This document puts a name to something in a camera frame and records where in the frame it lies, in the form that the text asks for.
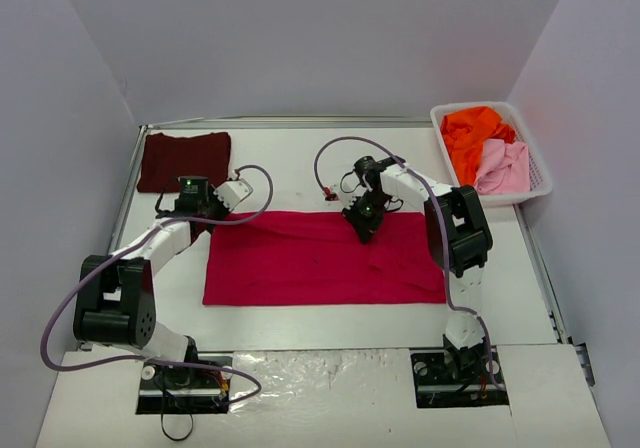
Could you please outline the orange t-shirt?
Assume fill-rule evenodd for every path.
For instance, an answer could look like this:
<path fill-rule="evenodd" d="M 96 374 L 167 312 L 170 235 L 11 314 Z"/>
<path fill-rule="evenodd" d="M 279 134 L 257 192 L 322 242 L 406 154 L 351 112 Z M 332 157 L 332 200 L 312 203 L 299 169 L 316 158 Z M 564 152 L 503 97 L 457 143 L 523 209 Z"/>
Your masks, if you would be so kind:
<path fill-rule="evenodd" d="M 513 143 L 515 130 L 489 106 L 475 106 L 444 116 L 440 133 L 460 185 L 474 185 L 484 143 Z"/>

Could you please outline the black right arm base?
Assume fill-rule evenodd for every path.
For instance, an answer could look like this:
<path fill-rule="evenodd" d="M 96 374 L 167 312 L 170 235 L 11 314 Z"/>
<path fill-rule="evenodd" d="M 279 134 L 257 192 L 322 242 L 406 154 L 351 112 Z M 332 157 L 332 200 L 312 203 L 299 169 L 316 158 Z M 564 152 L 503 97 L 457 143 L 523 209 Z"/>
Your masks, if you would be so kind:
<path fill-rule="evenodd" d="M 488 356 L 480 344 L 410 351 L 414 397 L 418 409 L 508 406 L 497 350 Z"/>

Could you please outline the white plastic laundry basket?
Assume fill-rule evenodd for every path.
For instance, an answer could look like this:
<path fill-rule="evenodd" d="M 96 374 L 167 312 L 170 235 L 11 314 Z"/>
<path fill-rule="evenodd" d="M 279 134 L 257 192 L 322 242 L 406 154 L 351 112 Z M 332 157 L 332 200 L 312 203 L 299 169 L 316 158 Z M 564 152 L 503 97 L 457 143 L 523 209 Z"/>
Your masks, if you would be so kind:
<path fill-rule="evenodd" d="M 553 188 L 553 182 L 548 167 L 541 155 L 533 135 L 526 126 L 520 112 L 511 104 L 503 101 L 477 101 L 477 102 L 458 102 L 436 105 L 430 111 L 430 118 L 434 129 L 436 130 L 436 138 L 445 166 L 455 186 L 459 186 L 459 180 L 455 173 L 454 167 L 447 153 L 446 146 L 441 134 L 441 125 L 443 118 L 454 112 L 461 111 L 466 108 L 490 107 L 495 110 L 503 122 L 510 125 L 515 131 L 515 139 L 524 142 L 529 148 L 529 177 L 530 190 L 524 193 L 509 193 L 500 195 L 481 195 L 482 203 L 489 207 L 517 205 L 527 200 L 548 195 Z"/>

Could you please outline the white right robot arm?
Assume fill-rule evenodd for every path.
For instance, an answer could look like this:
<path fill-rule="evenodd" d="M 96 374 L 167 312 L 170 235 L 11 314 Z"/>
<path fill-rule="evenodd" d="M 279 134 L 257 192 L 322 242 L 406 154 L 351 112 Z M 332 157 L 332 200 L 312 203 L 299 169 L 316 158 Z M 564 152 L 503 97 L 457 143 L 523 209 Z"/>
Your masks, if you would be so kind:
<path fill-rule="evenodd" d="M 331 191 L 361 242 L 368 243 L 374 237 L 392 202 L 422 211 L 429 254 L 444 273 L 448 315 L 443 366 L 450 378 L 469 379 L 479 369 L 477 353 L 486 350 L 481 290 L 493 247 L 479 195 L 470 186 L 437 182 L 392 158 L 376 161 L 365 156 L 350 173 L 357 177 L 354 186 L 340 181 Z"/>

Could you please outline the crimson red t-shirt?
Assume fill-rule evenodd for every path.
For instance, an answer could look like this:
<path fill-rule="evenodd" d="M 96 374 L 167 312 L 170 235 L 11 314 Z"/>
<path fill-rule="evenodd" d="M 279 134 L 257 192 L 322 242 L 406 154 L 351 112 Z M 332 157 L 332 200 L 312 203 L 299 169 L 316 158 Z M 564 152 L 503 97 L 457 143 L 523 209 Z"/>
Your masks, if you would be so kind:
<path fill-rule="evenodd" d="M 361 243 L 336 212 L 267 212 L 217 227 L 210 241 L 205 306 L 442 304 L 420 213 L 385 216 Z"/>

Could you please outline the light pink t-shirt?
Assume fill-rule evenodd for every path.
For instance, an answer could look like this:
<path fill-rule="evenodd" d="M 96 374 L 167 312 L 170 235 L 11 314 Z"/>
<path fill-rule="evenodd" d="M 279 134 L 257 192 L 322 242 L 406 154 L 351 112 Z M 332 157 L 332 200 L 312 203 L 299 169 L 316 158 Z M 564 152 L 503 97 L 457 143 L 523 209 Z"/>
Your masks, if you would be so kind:
<path fill-rule="evenodd" d="M 529 170 L 526 143 L 488 139 L 483 145 L 474 187 L 480 195 L 527 193 L 531 188 Z"/>

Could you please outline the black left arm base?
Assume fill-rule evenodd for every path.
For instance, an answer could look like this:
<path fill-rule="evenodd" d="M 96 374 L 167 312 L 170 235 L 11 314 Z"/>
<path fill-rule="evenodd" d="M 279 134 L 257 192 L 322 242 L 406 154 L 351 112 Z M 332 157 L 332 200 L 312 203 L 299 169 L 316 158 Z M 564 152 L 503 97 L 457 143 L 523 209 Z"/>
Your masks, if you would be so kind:
<path fill-rule="evenodd" d="M 231 378 L 231 374 L 217 370 L 146 363 L 140 374 L 135 413 L 158 416 L 162 434 L 171 442 L 184 442 L 192 435 L 198 415 L 229 412 Z"/>

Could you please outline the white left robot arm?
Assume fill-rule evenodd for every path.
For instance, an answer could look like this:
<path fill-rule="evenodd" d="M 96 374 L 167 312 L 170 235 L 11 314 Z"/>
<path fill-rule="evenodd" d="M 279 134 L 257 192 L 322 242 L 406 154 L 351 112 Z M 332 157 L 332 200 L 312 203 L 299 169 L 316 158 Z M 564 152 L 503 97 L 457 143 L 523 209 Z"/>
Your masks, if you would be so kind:
<path fill-rule="evenodd" d="M 212 220 L 225 220 L 252 192 L 243 179 L 215 187 L 205 177 L 181 177 L 173 209 L 159 209 L 151 227 L 125 248 L 83 261 L 80 278 L 95 276 L 76 297 L 76 339 L 167 361 L 169 379 L 179 386 L 195 383 L 202 364 L 197 345 L 157 321 L 154 277 L 203 231 L 211 231 Z"/>

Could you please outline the dark maroon folded t-shirt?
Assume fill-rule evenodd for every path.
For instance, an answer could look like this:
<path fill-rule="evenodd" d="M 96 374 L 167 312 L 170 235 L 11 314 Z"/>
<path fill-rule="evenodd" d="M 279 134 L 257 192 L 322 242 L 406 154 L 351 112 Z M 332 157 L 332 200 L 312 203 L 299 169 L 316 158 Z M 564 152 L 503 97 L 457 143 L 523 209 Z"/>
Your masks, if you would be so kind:
<path fill-rule="evenodd" d="M 218 186 L 227 180 L 231 158 L 227 132 L 195 137 L 172 137 L 163 133 L 146 138 L 137 183 L 139 193 L 177 193 L 180 176 L 203 176 Z"/>

